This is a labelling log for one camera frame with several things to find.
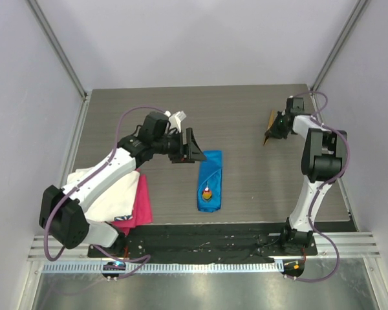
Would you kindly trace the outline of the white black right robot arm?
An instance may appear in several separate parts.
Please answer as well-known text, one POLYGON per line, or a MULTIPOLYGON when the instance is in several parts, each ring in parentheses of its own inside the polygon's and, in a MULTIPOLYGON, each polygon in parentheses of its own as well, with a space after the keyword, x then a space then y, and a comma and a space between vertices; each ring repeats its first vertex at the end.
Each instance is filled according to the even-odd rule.
POLYGON ((320 122, 314 113, 306 113, 302 97, 290 96, 284 110, 271 112, 264 142, 287 139, 291 134, 300 135, 305 145, 301 157, 303 186, 279 238, 280 250, 287 255, 310 247, 324 196, 344 175, 350 157, 347 132, 320 122))

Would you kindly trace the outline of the iridescent purple spoon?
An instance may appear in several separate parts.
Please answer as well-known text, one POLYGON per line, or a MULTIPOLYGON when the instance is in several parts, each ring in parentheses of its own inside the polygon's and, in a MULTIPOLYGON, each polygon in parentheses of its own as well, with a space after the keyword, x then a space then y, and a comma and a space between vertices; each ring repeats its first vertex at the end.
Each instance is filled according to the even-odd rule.
POLYGON ((203 188, 202 192, 201 192, 201 198, 203 201, 210 201, 213 197, 213 192, 212 190, 210 189, 210 186, 208 183, 206 183, 206 186, 203 188))

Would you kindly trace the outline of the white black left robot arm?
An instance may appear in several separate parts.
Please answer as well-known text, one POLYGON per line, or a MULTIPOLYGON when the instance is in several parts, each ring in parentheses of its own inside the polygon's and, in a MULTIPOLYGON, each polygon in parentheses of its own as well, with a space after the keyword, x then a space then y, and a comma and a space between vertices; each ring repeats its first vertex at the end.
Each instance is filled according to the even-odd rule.
POLYGON ((109 187, 156 154, 168 156, 172 163, 206 161, 192 128, 181 129, 185 118, 183 111, 150 112, 142 125, 117 139, 107 157, 84 176, 61 188, 45 189, 39 215, 45 237, 52 236, 64 249, 87 243, 102 247, 112 258, 119 257, 125 249, 123 233, 109 220, 88 220, 85 213, 109 187))

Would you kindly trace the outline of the blue cloth napkin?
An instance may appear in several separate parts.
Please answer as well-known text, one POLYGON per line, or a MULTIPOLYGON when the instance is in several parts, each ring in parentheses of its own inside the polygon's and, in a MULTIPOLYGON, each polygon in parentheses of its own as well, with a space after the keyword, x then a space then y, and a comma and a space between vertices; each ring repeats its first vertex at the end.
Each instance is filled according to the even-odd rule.
POLYGON ((199 166, 199 177, 197 182, 197 209, 200 212, 216 212, 222 205, 222 170, 223 160, 221 150, 206 150, 204 155, 206 161, 202 161, 199 166), (201 192, 209 184, 213 192, 210 201, 203 201, 201 192))

